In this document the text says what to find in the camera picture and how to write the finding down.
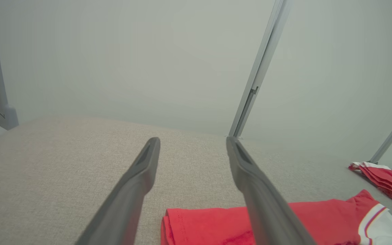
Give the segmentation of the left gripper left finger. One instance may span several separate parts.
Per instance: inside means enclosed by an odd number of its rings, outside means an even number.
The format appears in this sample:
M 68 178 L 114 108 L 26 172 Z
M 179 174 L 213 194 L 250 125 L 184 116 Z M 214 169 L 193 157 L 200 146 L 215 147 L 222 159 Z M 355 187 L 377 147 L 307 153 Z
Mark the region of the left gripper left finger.
M 77 245 L 134 244 L 144 197 L 154 185 L 160 145 L 157 137 L 146 142 L 80 235 Z

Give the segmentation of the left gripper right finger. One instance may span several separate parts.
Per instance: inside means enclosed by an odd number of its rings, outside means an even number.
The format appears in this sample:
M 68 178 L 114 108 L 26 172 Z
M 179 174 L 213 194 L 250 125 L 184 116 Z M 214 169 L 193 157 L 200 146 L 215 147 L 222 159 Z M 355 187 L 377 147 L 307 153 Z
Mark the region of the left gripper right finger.
M 238 138 L 226 139 L 230 169 L 246 203 L 257 245 L 314 245 L 315 241 Z

